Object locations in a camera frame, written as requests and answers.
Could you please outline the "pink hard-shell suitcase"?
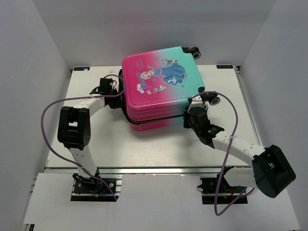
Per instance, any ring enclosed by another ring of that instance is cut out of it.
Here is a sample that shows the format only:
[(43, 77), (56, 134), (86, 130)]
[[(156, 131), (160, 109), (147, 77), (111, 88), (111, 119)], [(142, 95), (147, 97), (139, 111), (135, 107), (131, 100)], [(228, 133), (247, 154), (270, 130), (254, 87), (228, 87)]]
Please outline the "pink hard-shell suitcase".
[(132, 130), (166, 127), (183, 119), (191, 97), (205, 91), (195, 63), (200, 56), (198, 47), (177, 46), (123, 59), (122, 110)]

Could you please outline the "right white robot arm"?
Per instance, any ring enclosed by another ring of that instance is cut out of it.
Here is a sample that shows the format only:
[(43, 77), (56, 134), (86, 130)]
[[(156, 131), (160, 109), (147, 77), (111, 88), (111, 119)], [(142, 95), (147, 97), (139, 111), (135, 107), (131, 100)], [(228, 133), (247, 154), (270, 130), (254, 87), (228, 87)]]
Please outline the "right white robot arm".
[(296, 179), (281, 148), (250, 144), (231, 136), (223, 128), (211, 124), (202, 107), (184, 112), (184, 127), (191, 128), (204, 145), (229, 153), (248, 164), (248, 167), (223, 168), (222, 177), (217, 180), (218, 188), (223, 192), (237, 186), (250, 187), (275, 198)]

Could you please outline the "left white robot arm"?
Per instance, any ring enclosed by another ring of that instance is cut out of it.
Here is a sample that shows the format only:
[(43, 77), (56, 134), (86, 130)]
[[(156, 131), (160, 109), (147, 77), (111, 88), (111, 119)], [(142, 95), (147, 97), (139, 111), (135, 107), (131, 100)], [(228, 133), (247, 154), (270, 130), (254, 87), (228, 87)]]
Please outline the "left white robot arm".
[(64, 106), (60, 110), (57, 139), (71, 153), (71, 162), (78, 167), (78, 178), (86, 179), (85, 186), (91, 192), (97, 192), (101, 188), (102, 180), (89, 148), (90, 118), (107, 105), (115, 108), (121, 106), (121, 97), (126, 86), (123, 78), (111, 78), (115, 76), (101, 78), (99, 86), (90, 92), (89, 97), (81, 97), (80, 103)]

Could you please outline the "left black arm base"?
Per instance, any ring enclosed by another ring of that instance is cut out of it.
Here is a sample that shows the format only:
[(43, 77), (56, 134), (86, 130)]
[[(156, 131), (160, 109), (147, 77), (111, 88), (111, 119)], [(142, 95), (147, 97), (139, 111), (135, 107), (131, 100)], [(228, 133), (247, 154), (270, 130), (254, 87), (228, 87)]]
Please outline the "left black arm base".
[(102, 178), (107, 186), (94, 178), (73, 174), (72, 202), (116, 202), (119, 197), (120, 184), (117, 178)]

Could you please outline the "blue label sticker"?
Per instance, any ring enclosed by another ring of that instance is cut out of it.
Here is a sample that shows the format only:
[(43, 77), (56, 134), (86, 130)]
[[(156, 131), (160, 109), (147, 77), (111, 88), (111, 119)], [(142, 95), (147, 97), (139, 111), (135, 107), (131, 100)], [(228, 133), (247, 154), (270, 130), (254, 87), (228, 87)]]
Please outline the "blue label sticker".
[(73, 71), (89, 71), (90, 67), (74, 67)]
[(233, 65), (230, 64), (218, 64), (216, 67), (217, 69), (233, 69)]

